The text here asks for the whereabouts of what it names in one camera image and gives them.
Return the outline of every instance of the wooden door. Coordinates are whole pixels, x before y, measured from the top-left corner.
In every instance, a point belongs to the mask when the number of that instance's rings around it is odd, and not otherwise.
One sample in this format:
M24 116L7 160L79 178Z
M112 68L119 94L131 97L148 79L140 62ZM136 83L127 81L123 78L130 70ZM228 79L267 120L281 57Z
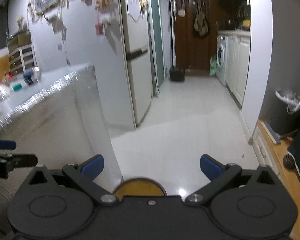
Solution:
M237 40L238 57L234 83L234 94L239 103L242 104L249 70L250 38L238 37Z
M210 57L217 51L217 20L218 0L201 0L204 2L203 11L208 22L209 33L200 37L194 30L196 15L196 0L176 0L177 19L175 21L175 46L177 66L187 69L198 69L210 72ZM183 8L185 17L178 15Z

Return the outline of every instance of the green bag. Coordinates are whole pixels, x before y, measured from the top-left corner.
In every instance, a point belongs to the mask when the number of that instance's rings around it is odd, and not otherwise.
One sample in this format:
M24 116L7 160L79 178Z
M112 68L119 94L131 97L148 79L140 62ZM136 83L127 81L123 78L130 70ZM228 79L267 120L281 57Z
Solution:
M214 55L210 58L210 76L216 75L216 68L217 68L217 55Z

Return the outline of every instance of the countertop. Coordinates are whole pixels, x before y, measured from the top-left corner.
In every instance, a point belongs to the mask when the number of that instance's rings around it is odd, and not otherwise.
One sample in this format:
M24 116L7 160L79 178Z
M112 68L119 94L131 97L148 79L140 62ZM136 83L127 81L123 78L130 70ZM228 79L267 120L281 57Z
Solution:
M80 65L61 67L51 72L44 72L42 73L41 81L31 86L27 86L26 83L22 80L22 89L18 91L11 91L10 97L0 102L0 121L5 117L5 115L14 110L24 101L34 96L40 90L47 88L58 79L69 75L73 71L81 70L85 67L88 67L89 65L91 64L84 63Z
M235 31L218 31L218 34L224 34L224 35L238 35L242 37L250 37L251 32L250 31L243 31L243 30L235 30Z
M271 150L271 154L273 156L275 164L280 172L282 183L297 205L298 218L296 223L294 224L291 236L294 240L300 240L300 182L298 174L295 171L288 170L283 166L283 157L287 154L287 148L289 147L291 142L286 139L281 140L281 144L275 145L273 144L260 121L258 121L258 127L269 149Z

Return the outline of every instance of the blue handle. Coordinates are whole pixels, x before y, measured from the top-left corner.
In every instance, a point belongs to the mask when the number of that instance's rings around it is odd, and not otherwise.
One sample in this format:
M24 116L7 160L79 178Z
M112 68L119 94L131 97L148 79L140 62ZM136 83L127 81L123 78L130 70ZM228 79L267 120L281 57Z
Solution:
M80 173L91 180L94 180L105 166L105 160L102 155L96 155L79 165Z
M209 155L204 154L200 158L200 168L208 179L212 181L223 174L225 166Z
M0 140L0 150L15 150L17 143L15 141Z

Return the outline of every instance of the floor tile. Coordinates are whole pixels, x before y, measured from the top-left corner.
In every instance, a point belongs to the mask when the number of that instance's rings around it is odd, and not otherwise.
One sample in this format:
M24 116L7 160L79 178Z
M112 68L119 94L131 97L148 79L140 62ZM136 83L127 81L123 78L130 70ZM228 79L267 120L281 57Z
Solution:
M258 161L238 112L228 89L216 78L166 82L137 130L112 132L124 179L154 179L168 195L185 198L210 182L200 170L203 154L255 169Z

